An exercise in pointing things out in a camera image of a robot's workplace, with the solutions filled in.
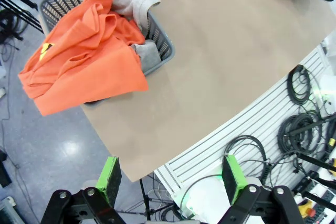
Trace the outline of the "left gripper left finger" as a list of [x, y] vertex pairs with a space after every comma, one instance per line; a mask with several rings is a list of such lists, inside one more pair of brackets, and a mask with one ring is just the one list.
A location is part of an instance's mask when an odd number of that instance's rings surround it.
[[121, 183], [117, 157], [108, 157], [95, 186], [71, 194], [65, 189], [53, 192], [41, 223], [125, 223], [114, 209]]

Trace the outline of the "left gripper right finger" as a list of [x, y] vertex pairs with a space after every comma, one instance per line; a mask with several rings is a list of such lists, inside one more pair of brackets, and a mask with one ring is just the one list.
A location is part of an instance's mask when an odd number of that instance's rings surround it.
[[260, 217], [262, 223], [304, 223], [288, 187], [248, 184], [234, 155], [223, 157], [222, 180], [230, 207], [220, 223], [246, 223], [251, 216]]

